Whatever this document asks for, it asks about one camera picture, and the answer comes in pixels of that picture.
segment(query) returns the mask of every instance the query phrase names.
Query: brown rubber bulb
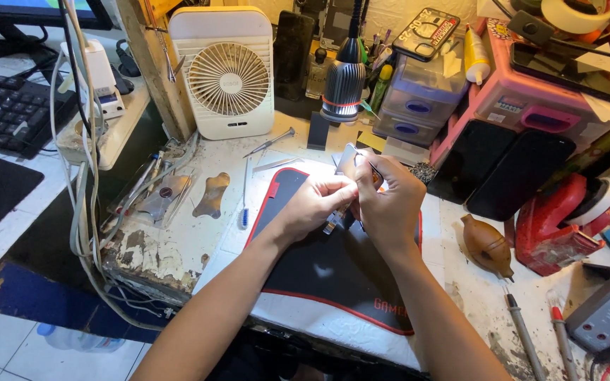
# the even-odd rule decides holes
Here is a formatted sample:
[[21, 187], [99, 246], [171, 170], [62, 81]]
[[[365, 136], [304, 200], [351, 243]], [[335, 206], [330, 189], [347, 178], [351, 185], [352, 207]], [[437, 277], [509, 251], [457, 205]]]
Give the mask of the brown rubber bulb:
[[463, 239], [470, 255], [480, 265], [513, 280], [510, 268], [512, 255], [505, 237], [496, 228], [484, 221], [475, 220], [472, 214], [460, 219], [464, 224]]

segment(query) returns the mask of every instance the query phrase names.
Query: computer keyboard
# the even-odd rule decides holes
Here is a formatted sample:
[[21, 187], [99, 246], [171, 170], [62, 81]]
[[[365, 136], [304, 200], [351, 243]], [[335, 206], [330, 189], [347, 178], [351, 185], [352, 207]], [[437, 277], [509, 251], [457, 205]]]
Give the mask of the computer keyboard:
[[[17, 77], [0, 76], [0, 150], [32, 159], [51, 139], [50, 90], [48, 85]], [[55, 126], [77, 112], [73, 91], [55, 92]]]

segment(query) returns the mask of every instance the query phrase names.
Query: person's right hand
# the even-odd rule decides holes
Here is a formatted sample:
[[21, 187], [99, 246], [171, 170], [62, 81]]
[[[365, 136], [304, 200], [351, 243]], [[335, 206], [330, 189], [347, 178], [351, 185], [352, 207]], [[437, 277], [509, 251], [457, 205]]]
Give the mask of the person's right hand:
[[[363, 153], [357, 164], [355, 180], [359, 189], [359, 203], [351, 205], [352, 214], [364, 225], [364, 230], [380, 254], [406, 253], [415, 247], [415, 226], [426, 187], [394, 157]], [[385, 178], [389, 189], [377, 192], [369, 161]]]

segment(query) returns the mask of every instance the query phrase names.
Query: person's left hand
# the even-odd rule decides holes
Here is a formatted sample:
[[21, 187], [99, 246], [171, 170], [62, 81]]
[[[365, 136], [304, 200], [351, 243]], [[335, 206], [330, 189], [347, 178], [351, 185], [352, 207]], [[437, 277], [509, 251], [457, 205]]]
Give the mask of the person's left hand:
[[334, 210], [358, 196], [357, 184], [345, 176], [311, 175], [273, 222], [281, 226], [291, 242], [300, 241], [321, 226]]

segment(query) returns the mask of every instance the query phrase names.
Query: computer monitor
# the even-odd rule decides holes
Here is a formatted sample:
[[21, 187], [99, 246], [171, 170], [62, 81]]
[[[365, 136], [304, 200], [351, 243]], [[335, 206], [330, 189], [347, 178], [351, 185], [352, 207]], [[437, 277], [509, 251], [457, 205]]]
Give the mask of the computer monitor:
[[[82, 29], [112, 29], [112, 21], [100, 0], [76, 0], [79, 25]], [[0, 0], [0, 33], [6, 38], [13, 24], [62, 26], [56, 0]]]

